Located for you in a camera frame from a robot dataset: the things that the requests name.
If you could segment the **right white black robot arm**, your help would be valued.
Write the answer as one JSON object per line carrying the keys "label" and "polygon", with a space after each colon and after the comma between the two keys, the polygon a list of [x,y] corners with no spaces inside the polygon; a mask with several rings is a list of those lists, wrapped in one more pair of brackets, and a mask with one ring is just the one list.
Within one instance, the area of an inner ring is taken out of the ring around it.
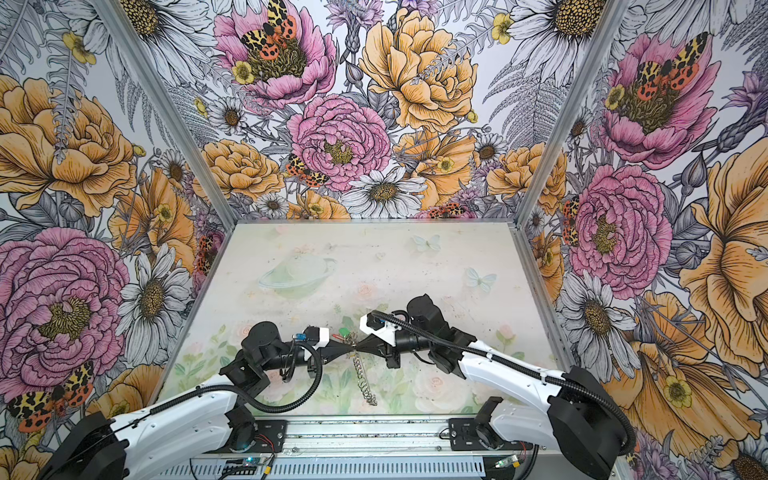
{"label": "right white black robot arm", "polygon": [[359,320],[358,349],[399,365],[400,356],[426,352],[441,372],[494,390],[470,423],[466,439],[486,450],[513,444],[552,448],[592,479],[606,479],[631,453],[637,435],[628,417],[596,378],[581,367],[563,372],[506,355],[448,324],[428,295],[403,310],[378,310]]}

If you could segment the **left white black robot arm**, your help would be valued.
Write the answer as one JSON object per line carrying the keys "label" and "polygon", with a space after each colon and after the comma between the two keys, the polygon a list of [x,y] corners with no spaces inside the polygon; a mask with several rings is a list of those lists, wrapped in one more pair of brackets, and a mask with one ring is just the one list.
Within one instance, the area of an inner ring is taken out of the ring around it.
{"label": "left white black robot arm", "polygon": [[[353,352],[328,329],[310,326],[290,341],[275,323],[253,326],[235,358],[202,384],[150,407],[106,418],[96,412],[76,424],[39,473],[41,479],[149,479],[192,457],[224,447],[253,429],[253,412],[284,414],[319,389],[327,363]],[[306,368],[307,391],[283,405],[258,400],[277,371],[291,380]]]}

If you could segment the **green circuit board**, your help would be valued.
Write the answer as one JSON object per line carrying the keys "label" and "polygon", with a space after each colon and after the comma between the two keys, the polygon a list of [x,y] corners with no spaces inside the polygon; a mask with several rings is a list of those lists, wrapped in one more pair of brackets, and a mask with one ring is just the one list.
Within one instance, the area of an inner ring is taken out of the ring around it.
{"label": "green circuit board", "polygon": [[267,458],[265,457],[245,457],[240,459],[230,459],[226,462],[225,468],[226,469],[250,469],[250,470],[256,470],[258,468],[261,468],[265,466],[267,463]]}

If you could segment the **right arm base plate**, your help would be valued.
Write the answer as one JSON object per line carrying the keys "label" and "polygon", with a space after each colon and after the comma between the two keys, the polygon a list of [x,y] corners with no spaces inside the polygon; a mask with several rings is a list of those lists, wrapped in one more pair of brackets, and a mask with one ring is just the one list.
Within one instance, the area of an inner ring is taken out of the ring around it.
{"label": "right arm base plate", "polygon": [[533,447],[503,440],[488,424],[464,417],[448,419],[448,440],[452,451],[523,451]]}

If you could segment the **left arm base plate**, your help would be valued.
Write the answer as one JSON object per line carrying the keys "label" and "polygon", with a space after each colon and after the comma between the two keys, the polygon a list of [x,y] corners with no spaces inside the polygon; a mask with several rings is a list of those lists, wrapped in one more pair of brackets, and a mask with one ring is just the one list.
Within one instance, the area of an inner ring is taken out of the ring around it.
{"label": "left arm base plate", "polygon": [[286,440],[286,420],[257,420],[237,425],[224,445],[209,454],[280,453]]}

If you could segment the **aluminium front rail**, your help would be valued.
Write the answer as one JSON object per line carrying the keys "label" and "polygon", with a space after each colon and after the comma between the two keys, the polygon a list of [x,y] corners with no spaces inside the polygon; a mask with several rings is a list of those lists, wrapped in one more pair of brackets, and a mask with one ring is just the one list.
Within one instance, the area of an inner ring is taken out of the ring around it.
{"label": "aluminium front rail", "polygon": [[[363,416],[259,416],[257,420],[286,420],[286,440],[277,458],[310,457],[417,457],[417,456],[486,456],[501,457],[513,453],[530,456],[523,451],[452,451],[448,440],[448,419],[474,418],[472,415],[363,415]],[[586,460],[597,452],[595,434],[584,431],[568,433],[563,425],[548,427],[546,416],[533,410],[514,408],[499,420],[487,424],[503,439],[526,442],[539,447],[541,454],[555,454]],[[240,459],[265,457],[272,453],[184,454],[190,459]]]}

